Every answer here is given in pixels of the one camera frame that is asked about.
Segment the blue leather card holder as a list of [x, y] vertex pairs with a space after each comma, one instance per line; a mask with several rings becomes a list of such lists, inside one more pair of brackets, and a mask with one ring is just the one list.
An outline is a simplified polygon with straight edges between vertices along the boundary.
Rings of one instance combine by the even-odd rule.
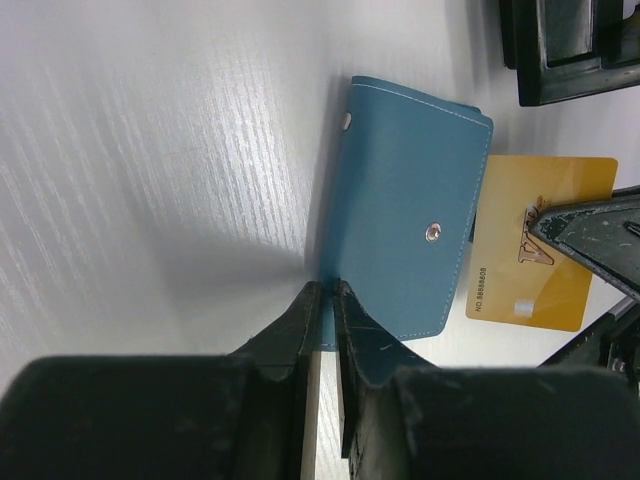
[[447, 322], [494, 125], [478, 108], [355, 76], [348, 90], [319, 259], [402, 341]]

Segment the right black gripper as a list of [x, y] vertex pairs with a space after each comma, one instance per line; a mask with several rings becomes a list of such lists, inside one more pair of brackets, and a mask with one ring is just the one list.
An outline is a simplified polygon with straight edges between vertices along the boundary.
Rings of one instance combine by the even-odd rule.
[[[634, 300], [639, 298], [639, 187], [606, 200], [550, 207], [531, 234]], [[542, 366], [639, 372], [639, 304], [624, 298], [552, 354]]]

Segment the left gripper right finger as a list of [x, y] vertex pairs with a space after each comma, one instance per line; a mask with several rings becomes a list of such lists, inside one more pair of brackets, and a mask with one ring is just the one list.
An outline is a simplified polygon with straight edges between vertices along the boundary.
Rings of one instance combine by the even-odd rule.
[[333, 310], [354, 479], [635, 479], [639, 400], [597, 367], [440, 368], [345, 281]]

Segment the black card tray box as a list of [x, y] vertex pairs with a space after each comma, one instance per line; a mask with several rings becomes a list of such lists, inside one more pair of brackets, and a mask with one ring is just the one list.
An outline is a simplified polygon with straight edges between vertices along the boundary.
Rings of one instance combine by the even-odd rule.
[[503, 0], [505, 66], [519, 104], [537, 107], [639, 84], [639, 3]]

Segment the gold credit card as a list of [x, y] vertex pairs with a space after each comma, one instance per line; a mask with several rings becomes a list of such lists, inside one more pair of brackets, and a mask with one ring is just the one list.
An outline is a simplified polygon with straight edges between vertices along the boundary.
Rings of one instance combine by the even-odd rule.
[[490, 156], [475, 218], [467, 317], [578, 331], [592, 275], [530, 228], [551, 206], [609, 198], [617, 168], [606, 157]]

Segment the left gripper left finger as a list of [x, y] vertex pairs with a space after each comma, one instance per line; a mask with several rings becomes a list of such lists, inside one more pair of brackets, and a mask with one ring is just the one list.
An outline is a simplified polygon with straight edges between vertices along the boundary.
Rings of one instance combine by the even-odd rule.
[[321, 288], [226, 355], [49, 356], [1, 400], [5, 479], [297, 479]]

